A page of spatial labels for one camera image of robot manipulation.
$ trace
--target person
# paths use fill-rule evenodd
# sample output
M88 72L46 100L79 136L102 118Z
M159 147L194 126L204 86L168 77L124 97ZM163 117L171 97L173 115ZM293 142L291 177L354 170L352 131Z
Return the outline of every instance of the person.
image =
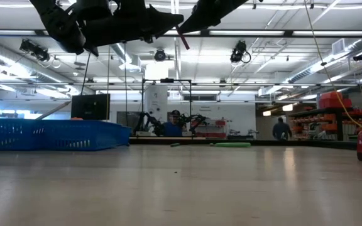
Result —
M278 123L273 126L273 137L278 141L286 141L288 140L288 135L290 137L293 136L292 131L290 130L290 126L283 122L283 118L279 117L277 119Z
M173 110L170 117L170 121L164 123L164 136L182 136L182 128L178 126L180 112L178 110Z

